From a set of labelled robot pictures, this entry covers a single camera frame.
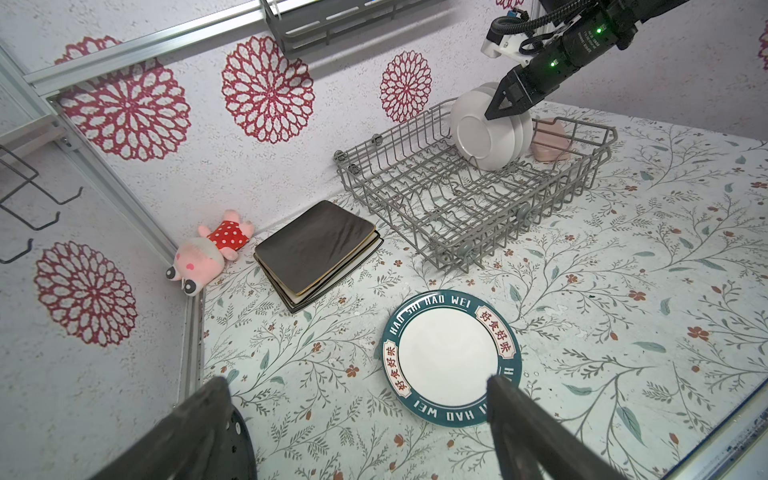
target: plate rim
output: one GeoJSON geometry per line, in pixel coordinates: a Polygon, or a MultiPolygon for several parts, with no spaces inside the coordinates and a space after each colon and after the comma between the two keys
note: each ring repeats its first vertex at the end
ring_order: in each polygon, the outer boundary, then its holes
{"type": "MultiPolygon", "coordinates": [[[[486,395],[484,394],[483,396],[477,398],[476,400],[473,400],[472,402],[464,404],[462,406],[445,406],[443,404],[435,402],[434,400],[430,400],[422,396],[419,392],[417,392],[414,388],[412,388],[409,384],[407,384],[407,379],[404,376],[402,378],[403,380],[406,381],[406,385],[408,388],[406,389],[407,393],[405,395],[401,394],[395,385],[395,380],[391,379],[388,373],[388,366],[386,362],[386,357],[387,357],[386,349],[387,349],[388,343],[397,347],[399,345],[399,339],[402,337],[402,332],[406,329],[406,327],[411,322],[411,320],[415,319],[421,313],[424,313],[426,311],[433,310],[436,308],[450,308],[452,310],[462,311],[467,315],[470,315],[473,319],[475,319],[478,323],[480,323],[487,329],[488,327],[476,316],[478,308],[482,308],[482,307],[486,307],[496,317],[498,317],[498,319],[503,323],[504,327],[509,333],[509,338],[511,338],[513,342],[515,353],[512,355],[510,359],[504,359],[502,358],[502,353],[498,349],[497,341],[493,338],[493,335],[490,333],[490,331],[488,331],[488,335],[491,337],[492,341],[496,345],[496,353],[499,361],[498,372],[512,368],[514,373],[511,376],[509,375],[506,375],[506,376],[513,382],[513,384],[515,384],[515,386],[518,386],[520,384],[521,376],[522,376],[522,358],[521,358],[521,351],[520,351],[520,345],[518,343],[518,339],[515,336],[514,332],[512,331],[512,328],[510,327],[507,320],[493,307],[493,305],[484,301],[483,299],[480,299],[477,296],[472,295],[471,293],[462,292],[460,290],[452,290],[452,289],[428,290],[426,292],[417,293],[416,295],[413,295],[403,300],[400,303],[400,305],[398,305],[398,307],[394,311],[392,311],[392,314],[387,319],[384,325],[384,331],[382,333],[382,339],[379,345],[379,353],[382,361],[382,369],[384,374],[386,375],[387,385],[389,385],[389,388],[392,389],[392,392],[395,394],[395,397],[402,403],[402,405],[405,406],[411,413],[418,416],[420,419],[426,420],[436,425],[452,427],[452,428],[464,428],[464,427],[479,425],[480,423],[483,423],[486,421],[487,415],[485,414],[485,410],[482,408],[482,406],[480,406],[480,404],[482,404],[485,401],[486,395]],[[472,308],[471,310],[472,312],[470,313],[470,311],[468,311],[466,307],[461,308],[456,305],[452,305],[450,303],[449,304],[441,303],[435,306],[429,306],[429,308],[426,308],[426,309],[421,307],[417,311],[412,313],[411,316],[405,322],[402,323],[402,325],[398,328],[397,334],[390,333],[390,328],[393,327],[393,323],[398,319],[398,315],[403,310],[405,310],[407,306],[411,306],[417,299],[438,296],[438,295],[448,295],[450,293],[463,296],[469,302],[475,302],[474,308],[472,308]],[[415,404],[412,401],[412,398],[410,398],[411,395],[414,393],[418,397],[415,404]],[[439,418],[436,415],[436,413],[433,414],[433,416],[429,416],[426,412],[418,408],[419,403],[421,403],[422,405],[430,405],[435,409],[442,409],[446,411],[446,415],[445,415],[446,418],[445,419],[439,418]],[[447,420],[447,417],[448,417],[447,412],[451,412],[451,411],[458,412],[462,410],[468,410],[476,406],[478,407],[478,412],[474,414],[472,419],[463,419],[463,416],[462,416],[462,419],[458,421],[447,420]]],[[[400,371],[398,354],[396,354],[396,356],[394,357],[394,360],[396,362],[397,371],[400,371]]]]}

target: stack of plates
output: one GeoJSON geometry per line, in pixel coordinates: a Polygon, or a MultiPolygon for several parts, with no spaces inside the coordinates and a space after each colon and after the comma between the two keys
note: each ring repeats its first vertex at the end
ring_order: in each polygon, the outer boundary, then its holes
{"type": "Polygon", "coordinates": [[[455,290],[406,300],[384,327],[381,349],[397,397],[438,425],[485,422],[490,376],[520,383],[520,346],[512,328],[492,306],[455,290]]]}
{"type": "Polygon", "coordinates": [[[457,98],[451,132],[458,152],[480,170],[499,170],[526,153],[533,140],[531,114],[485,119],[498,83],[486,83],[457,98]]]}
{"type": "Polygon", "coordinates": [[[253,255],[295,313],[344,280],[383,242],[373,223],[323,200],[260,243],[253,255]]]}

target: wall hook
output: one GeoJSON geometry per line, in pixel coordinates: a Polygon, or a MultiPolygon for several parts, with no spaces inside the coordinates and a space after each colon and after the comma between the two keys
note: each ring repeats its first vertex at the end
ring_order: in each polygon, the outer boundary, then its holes
{"type": "Polygon", "coordinates": [[[32,239],[30,238],[29,240],[27,240],[27,250],[24,250],[19,255],[16,255],[15,257],[11,258],[10,260],[3,260],[2,258],[0,258],[0,263],[2,263],[3,265],[7,265],[10,262],[14,262],[14,261],[22,258],[24,255],[29,253],[31,250],[32,250],[32,239]]]}
{"type": "Polygon", "coordinates": [[[24,187],[26,184],[31,184],[33,187],[35,187],[35,188],[37,188],[38,190],[40,190],[42,193],[44,193],[44,194],[45,194],[45,196],[46,196],[46,197],[48,197],[48,198],[50,198],[51,200],[53,200],[53,201],[54,201],[54,202],[55,202],[57,205],[64,205],[64,204],[66,204],[66,203],[69,203],[69,202],[73,201],[75,198],[77,198],[77,197],[80,197],[80,195],[83,193],[83,187],[80,187],[80,189],[78,190],[78,192],[77,192],[77,193],[76,193],[76,194],[75,194],[73,197],[70,197],[70,198],[68,198],[67,200],[58,200],[56,197],[54,197],[53,195],[51,195],[51,194],[50,194],[50,193],[49,193],[49,192],[48,192],[46,189],[44,189],[44,188],[43,188],[43,187],[41,187],[40,185],[37,185],[37,184],[36,184],[36,183],[33,181],[35,178],[37,178],[37,177],[39,177],[39,176],[40,176],[40,172],[38,172],[36,169],[34,169],[34,168],[33,168],[33,166],[31,166],[31,165],[30,165],[30,164],[28,164],[27,162],[23,161],[23,160],[22,160],[22,159],[21,159],[21,158],[20,158],[18,155],[16,155],[16,154],[15,154],[15,153],[13,153],[12,151],[10,151],[10,150],[9,150],[8,148],[6,148],[4,145],[1,145],[1,144],[0,144],[0,149],[2,149],[2,150],[4,150],[4,151],[8,152],[8,153],[9,153],[9,154],[10,154],[10,155],[11,155],[11,156],[14,158],[14,159],[16,159],[16,160],[17,160],[17,161],[18,161],[20,164],[24,165],[24,166],[25,166],[25,167],[27,167],[29,170],[32,170],[33,172],[35,172],[35,174],[34,174],[34,175],[32,175],[31,177],[28,177],[28,176],[24,175],[22,172],[20,172],[19,170],[16,170],[16,168],[15,168],[13,165],[11,165],[11,164],[9,164],[9,163],[5,162],[4,160],[0,160],[0,163],[2,163],[3,165],[5,165],[6,167],[10,168],[11,170],[13,170],[13,172],[14,172],[15,174],[17,174],[19,177],[21,177],[21,178],[23,178],[24,180],[26,180],[26,182],[24,182],[23,184],[21,184],[21,185],[19,185],[18,187],[16,187],[16,188],[15,188],[15,189],[14,189],[14,190],[13,190],[13,191],[10,193],[10,194],[8,194],[8,195],[6,195],[5,197],[3,197],[3,198],[2,198],[2,200],[0,200],[0,203],[2,203],[3,201],[7,200],[7,199],[8,199],[8,197],[10,197],[11,195],[13,195],[13,194],[14,194],[14,193],[16,193],[17,191],[19,191],[19,190],[20,190],[22,187],[24,187]]]}
{"type": "Polygon", "coordinates": [[[54,223],[58,222],[58,218],[61,216],[61,212],[56,212],[56,218],[55,219],[51,220],[50,222],[46,223],[45,225],[43,225],[41,227],[36,227],[36,226],[32,225],[31,223],[29,223],[27,220],[24,220],[23,218],[21,218],[19,215],[15,214],[13,211],[11,211],[5,205],[1,205],[0,204],[0,208],[5,210],[9,214],[13,215],[18,221],[22,222],[24,225],[26,225],[27,227],[33,229],[36,232],[39,232],[40,230],[43,230],[44,228],[48,228],[51,225],[53,225],[54,223]]]}

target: red polka dot dress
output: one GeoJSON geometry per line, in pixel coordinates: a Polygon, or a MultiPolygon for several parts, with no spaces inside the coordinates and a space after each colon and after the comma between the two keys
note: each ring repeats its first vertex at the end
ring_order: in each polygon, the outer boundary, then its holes
{"type": "Polygon", "coordinates": [[[240,231],[240,224],[229,220],[221,222],[221,225],[208,235],[208,240],[214,242],[219,250],[224,247],[239,250],[248,243],[248,237],[240,231]]]}

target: white plate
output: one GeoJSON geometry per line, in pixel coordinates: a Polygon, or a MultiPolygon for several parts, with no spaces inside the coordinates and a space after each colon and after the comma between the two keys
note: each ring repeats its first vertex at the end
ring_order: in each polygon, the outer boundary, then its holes
{"type": "Polygon", "coordinates": [[[464,292],[432,290],[406,300],[389,318],[380,345],[397,397],[439,425],[483,423],[488,377],[520,382],[520,347],[511,327],[492,306],[464,292]]]}
{"type": "Polygon", "coordinates": [[[533,120],[531,119],[530,111],[520,114],[520,123],[522,123],[523,127],[523,145],[520,154],[525,155],[528,153],[528,149],[531,148],[531,142],[533,141],[533,120]]]}
{"type": "Polygon", "coordinates": [[[458,152],[480,170],[499,170],[515,152],[515,129],[509,118],[485,119],[492,95],[468,91],[451,107],[451,129],[458,152]]]}
{"type": "Polygon", "coordinates": [[[523,144],[525,143],[525,133],[523,131],[523,125],[520,122],[520,115],[512,115],[512,127],[515,129],[515,154],[512,155],[512,160],[517,160],[520,157],[520,153],[523,151],[523,144]]]}

